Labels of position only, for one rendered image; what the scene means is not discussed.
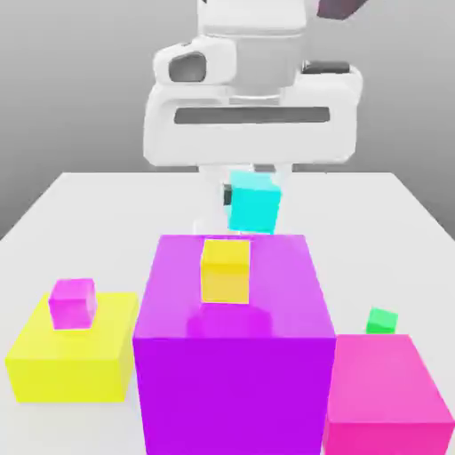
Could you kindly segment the small magenta cube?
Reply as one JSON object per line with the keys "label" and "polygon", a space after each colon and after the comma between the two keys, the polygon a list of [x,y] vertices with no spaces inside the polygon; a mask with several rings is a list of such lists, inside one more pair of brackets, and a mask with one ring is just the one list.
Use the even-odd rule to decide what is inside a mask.
{"label": "small magenta cube", "polygon": [[59,279],[48,305],[54,330],[88,330],[97,310],[95,283],[91,278]]}

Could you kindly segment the small cyan cube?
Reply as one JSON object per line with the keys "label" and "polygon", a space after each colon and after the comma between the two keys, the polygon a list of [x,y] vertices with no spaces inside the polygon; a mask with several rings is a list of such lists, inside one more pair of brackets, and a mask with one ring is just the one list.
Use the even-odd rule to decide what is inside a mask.
{"label": "small cyan cube", "polygon": [[228,228],[231,231],[273,234],[282,196],[271,173],[232,171]]}

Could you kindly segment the small yellow cube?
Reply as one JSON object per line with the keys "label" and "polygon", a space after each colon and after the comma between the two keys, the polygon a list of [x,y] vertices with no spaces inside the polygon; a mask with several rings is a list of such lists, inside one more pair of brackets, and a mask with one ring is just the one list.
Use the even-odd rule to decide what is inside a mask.
{"label": "small yellow cube", "polygon": [[205,239],[200,260],[202,302],[248,304],[250,264],[248,240]]}

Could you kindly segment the small green cube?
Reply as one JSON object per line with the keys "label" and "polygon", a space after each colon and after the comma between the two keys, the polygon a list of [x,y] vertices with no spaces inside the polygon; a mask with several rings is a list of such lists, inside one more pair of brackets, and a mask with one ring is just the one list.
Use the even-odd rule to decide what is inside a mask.
{"label": "small green cube", "polygon": [[373,307],[369,313],[365,331],[367,334],[393,334],[397,320],[397,313]]}

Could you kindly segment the large yellow box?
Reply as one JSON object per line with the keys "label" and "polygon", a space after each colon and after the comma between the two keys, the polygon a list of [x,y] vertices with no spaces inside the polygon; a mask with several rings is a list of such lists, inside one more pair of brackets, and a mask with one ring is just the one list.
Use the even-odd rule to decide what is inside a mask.
{"label": "large yellow box", "polygon": [[134,292],[99,292],[92,327],[56,331],[45,293],[5,357],[19,403],[119,403],[132,376]]}

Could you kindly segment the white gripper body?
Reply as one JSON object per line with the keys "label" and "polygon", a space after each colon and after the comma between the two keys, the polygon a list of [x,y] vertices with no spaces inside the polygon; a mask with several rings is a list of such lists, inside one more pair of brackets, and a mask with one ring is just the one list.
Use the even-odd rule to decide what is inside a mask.
{"label": "white gripper body", "polygon": [[266,97],[228,86],[155,84],[143,152],[155,166],[333,164],[355,152],[363,77],[353,66],[312,66]]}

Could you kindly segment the large purple box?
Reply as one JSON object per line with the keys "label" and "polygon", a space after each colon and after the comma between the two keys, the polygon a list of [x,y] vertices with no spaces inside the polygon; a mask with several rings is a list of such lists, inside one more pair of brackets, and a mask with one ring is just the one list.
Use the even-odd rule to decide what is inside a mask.
{"label": "large purple box", "polygon": [[163,235],[133,333],[147,455],[319,455],[336,337],[301,235],[251,237],[246,305],[200,300],[200,235]]}

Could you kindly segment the large pink box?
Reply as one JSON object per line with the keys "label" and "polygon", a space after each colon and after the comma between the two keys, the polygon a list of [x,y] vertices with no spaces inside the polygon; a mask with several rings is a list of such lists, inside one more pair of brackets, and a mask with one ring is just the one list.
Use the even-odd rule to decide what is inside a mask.
{"label": "large pink box", "polygon": [[324,455],[446,455],[454,430],[410,336],[337,337]]}

